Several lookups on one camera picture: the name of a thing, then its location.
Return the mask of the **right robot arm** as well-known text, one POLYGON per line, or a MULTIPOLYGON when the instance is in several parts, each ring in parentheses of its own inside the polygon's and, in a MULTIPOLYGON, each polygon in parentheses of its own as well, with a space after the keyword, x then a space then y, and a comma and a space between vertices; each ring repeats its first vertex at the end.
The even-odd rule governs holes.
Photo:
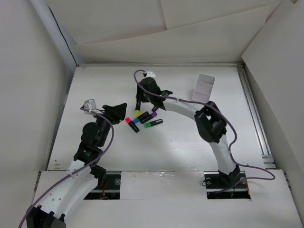
POLYGON ((235 185, 240 178, 240 168, 231 158, 231 151, 226 137, 225 121, 214 102, 199 105, 170 99, 172 92, 161 90, 153 77, 146 77, 137 83, 137 103, 151 103, 156 108, 171 111, 192 119, 200 137, 208 142, 218 163, 219 181, 223 188, 235 185))

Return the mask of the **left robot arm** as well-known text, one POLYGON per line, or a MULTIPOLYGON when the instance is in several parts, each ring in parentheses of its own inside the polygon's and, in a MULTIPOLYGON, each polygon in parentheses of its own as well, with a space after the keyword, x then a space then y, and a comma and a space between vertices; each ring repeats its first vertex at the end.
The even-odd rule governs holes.
POLYGON ((81 142, 65 176, 45 191, 27 210, 28 228, 65 228, 81 201, 94 188, 106 182, 106 169, 97 163, 109 149, 105 146, 113 126, 125 119, 127 104, 103 105, 97 109, 93 99, 81 110, 95 118, 82 129, 81 142))

